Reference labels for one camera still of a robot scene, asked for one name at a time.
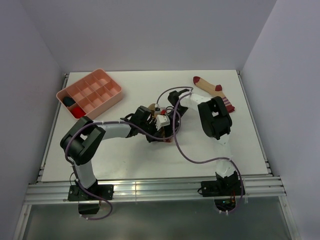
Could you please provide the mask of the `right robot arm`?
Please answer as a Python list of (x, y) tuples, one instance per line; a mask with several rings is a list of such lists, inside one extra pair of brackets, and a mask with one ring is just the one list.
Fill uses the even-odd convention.
[(168, 101), (173, 110), (169, 116), (172, 118), (172, 135), (179, 153), (190, 163), (206, 164), (216, 162), (216, 177), (219, 181), (216, 183), (217, 191), (222, 195), (229, 194), (233, 188), (233, 181), (243, 184), (242, 175), (230, 157), (220, 156), (203, 161), (195, 161), (184, 154), (177, 140), (177, 132), (180, 127), (180, 120), (188, 109), (192, 109), (199, 114), (200, 123), (203, 132), (209, 138), (213, 138), (220, 144), (227, 144), (229, 141), (232, 119), (227, 111), (221, 97), (208, 98), (193, 93), (192, 90), (183, 89), (181, 91), (172, 91), (168, 95)]

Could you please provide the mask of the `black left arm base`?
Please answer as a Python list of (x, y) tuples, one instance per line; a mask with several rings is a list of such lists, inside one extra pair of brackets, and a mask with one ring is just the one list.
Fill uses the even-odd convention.
[(113, 209), (110, 200), (113, 199), (114, 186), (112, 184), (98, 184), (93, 188), (83, 190), (77, 184), (69, 187), (68, 202), (78, 203), (80, 215), (91, 216), (99, 212), (102, 203), (106, 203)]

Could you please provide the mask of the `tan argyle sock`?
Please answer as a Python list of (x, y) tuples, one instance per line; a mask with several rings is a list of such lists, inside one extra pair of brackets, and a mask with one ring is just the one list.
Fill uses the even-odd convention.
[(151, 105), (149, 105), (148, 109), (151, 111), (151, 121), (150, 124), (152, 125), (152, 127), (154, 128), (154, 130), (152, 130), (151, 135), (154, 136), (155, 138), (158, 138), (157, 140), (155, 140), (154, 138), (152, 138), (152, 141), (158, 141), (158, 142), (165, 142), (165, 143), (170, 143), (172, 142), (173, 137), (171, 138), (171, 140), (167, 140), (167, 138), (165, 137), (165, 127), (162, 127), (160, 130), (157, 130), (156, 128), (156, 116), (157, 115), (167, 115), (168, 116), (168, 109), (165, 107), (161, 107), (162, 111), (159, 112), (158, 114), (156, 114), (154, 112), (155, 107), (154, 107), (155, 103), (152, 103)]

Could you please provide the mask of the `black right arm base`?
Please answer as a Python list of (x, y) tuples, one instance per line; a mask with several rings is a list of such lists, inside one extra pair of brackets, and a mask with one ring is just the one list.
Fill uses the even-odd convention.
[(215, 199), (214, 204), (219, 211), (230, 212), (237, 206), (236, 197), (243, 198), (245, 187), (238, 173), (234, 171), (230, 176), (220, 176), (215, 174), (216, 180), (206, 180), (200, 183), (197, 193), (204, 198), (224, 197)]

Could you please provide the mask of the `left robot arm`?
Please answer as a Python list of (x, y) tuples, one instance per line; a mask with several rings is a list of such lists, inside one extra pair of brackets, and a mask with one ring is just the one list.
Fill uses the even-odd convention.
[(86, 200), (91, 200), (98, 193), (98, 180), (93, 171), (92, 158), (102, 141), (143, 134), (148, 142), (164, 142), (165, 130), (163, 126), (157, 126), (158, 122), (152, 111), (145, 106), (138, 107), (134, 113), (117, 121), (102, 122), (87, 116), (81, 117), (60, 141), (65, 158), (71, 164), (81, 186), (79, 194)]

